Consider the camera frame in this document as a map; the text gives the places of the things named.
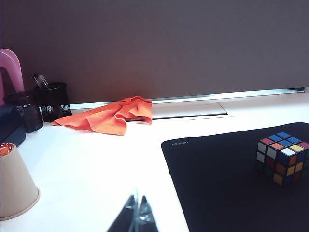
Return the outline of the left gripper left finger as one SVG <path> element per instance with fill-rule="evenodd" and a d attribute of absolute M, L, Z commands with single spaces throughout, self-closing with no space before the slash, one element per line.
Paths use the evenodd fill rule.
<path fill-rule="evenodd" d="M 134 232 L 136 213 L 138 209 L 138 192 L 137 190 L 127 198 L 120 213 L 108 228 L 108 232 Z"/>

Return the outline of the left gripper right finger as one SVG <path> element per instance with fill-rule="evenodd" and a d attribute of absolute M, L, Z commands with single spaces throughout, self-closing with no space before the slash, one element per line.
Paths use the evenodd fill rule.
<path fill-rule="evenodd" d="M 137 226 L 139 232 L 158 232 L 151 206 L 145 196 L 142 197 L 140 203 Z"/>

